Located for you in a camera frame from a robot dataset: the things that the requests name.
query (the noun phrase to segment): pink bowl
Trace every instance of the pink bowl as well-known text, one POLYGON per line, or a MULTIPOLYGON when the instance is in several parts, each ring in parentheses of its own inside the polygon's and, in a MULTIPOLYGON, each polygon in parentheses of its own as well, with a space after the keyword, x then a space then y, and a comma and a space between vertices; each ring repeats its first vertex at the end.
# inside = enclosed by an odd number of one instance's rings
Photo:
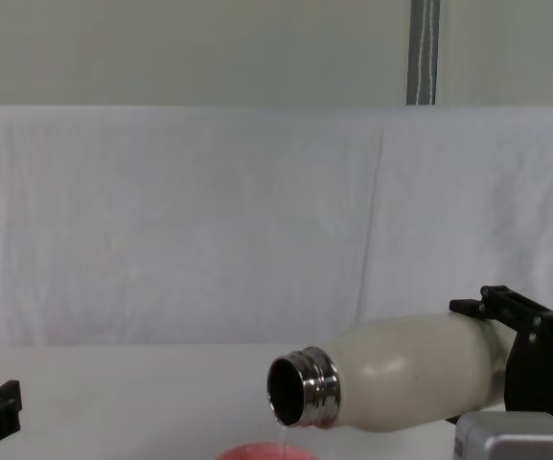
POLYGON ((316 457, 300 448, 287 446, 282 452, 276 443, 255 443, 231 448, 219 455, 217 460, 316 460, 316 457))

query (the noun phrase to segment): pouring liquid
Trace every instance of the pouring liquid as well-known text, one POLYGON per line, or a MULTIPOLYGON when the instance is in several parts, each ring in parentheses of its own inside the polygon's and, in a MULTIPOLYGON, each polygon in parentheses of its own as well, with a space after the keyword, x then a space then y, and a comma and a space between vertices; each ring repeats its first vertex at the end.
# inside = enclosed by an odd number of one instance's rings
POLYGON ((278 458, 287 460, 287 427, 278 424, 278 458))

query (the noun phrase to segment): metal bottle neck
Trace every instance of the metal bottle neck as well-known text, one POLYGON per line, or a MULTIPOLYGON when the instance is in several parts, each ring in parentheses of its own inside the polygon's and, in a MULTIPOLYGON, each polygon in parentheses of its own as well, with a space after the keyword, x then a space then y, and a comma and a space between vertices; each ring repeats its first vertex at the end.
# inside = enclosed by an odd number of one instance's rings
POLYGON ((267 396, 282 425, 328 427, 340 407, 339 376, 330 357, 310 347, 272 362, 267 396))

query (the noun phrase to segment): gray device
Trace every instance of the gray device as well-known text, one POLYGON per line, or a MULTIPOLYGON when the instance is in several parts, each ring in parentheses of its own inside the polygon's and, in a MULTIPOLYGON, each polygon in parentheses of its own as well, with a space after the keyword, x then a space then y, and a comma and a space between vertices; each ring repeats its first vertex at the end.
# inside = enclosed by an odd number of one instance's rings
POLYGON ((553 460, 553 416, 494 411, 462 415, 453 460, 553 460))

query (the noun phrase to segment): white sheet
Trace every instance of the white sheet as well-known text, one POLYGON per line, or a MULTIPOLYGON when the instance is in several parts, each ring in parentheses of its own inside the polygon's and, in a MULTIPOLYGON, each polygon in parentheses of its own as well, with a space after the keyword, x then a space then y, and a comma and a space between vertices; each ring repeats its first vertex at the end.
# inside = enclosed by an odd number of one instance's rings
POLYGON ((421 110, 383 132, 361 317, 492 284, 553 309, 553 109, 421 110))
POLYGON ((332 336, 379 148, 362 111, 0 108, 0 344, 332 336))
POLYGON ((0 108, 0 344, 321 341, 493 283, 553 308, 553 109, 0 108))

